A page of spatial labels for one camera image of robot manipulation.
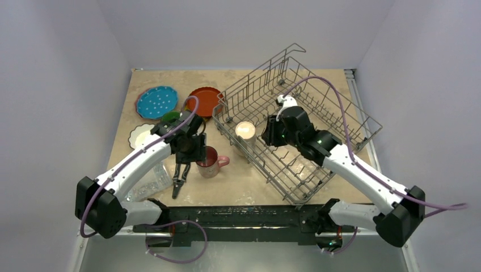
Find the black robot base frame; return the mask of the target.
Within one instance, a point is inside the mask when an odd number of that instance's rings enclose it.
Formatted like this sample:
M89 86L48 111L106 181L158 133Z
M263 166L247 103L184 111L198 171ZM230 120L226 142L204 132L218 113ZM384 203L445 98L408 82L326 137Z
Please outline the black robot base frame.
M193 241L296 243L337 249L355 229L327 219L322 204L169 207L161 221L135 233L166 234L174 247Z

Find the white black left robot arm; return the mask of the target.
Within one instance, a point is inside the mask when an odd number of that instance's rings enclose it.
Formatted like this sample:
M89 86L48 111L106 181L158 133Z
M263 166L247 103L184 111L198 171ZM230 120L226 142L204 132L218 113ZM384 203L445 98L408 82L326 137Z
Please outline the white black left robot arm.
M128 192L157 164L174 154L180 164L205 160L206 134L198 130L202 117L186 111L177 120L156 124L144 141L121 162L97 178L77 183L75 216L84 238L113 237L123 227L148 225L156 232L169 224L168 208L159 201L125 202Z

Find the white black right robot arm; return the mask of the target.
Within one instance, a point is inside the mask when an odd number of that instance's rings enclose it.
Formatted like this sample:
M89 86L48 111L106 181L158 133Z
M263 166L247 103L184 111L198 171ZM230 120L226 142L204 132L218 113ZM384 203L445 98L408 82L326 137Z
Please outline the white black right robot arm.
M339 175L367 196L372 205L329 201L319 212L319 225L327 231L338 225L376 231L388 244L401 248L425 218L425 192L390 180L349 153L349 148L327 130L315 129L299 106L270 115L262 140L268 146L290 145L307 160Z

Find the green interior mushroom mug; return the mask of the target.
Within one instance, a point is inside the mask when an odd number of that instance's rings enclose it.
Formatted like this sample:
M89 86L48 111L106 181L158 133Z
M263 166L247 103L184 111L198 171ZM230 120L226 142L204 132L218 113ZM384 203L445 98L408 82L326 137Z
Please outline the green interior mushroom mug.
M162 118L161 118L161 121L162 122L171 122L171 121L174 121L174 120L178 120L181 116L181 113L178 112L178 111L170 111L170 112L167 112L165 113Z

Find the pink ghost pattern mug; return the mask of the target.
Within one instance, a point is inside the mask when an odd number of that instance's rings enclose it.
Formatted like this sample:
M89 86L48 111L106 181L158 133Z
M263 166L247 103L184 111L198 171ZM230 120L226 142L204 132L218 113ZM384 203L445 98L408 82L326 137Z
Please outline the pink ghost pattern mug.
M228 156L219 155L214 147L206 146L205 160L197 161L197 169L199 174L204 178L212 178L219 174L220 169L229 165L230 158Z

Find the tall cream seahorse cup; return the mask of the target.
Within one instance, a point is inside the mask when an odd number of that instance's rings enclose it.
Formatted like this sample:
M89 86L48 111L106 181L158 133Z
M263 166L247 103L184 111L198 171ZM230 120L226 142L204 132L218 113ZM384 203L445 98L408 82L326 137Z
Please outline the tall cream seahorse cup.
M247 157L251 154L256 145L256 127L248 121L241 121L235 127L235 139L239 144L236 145L237 153L240 156Z

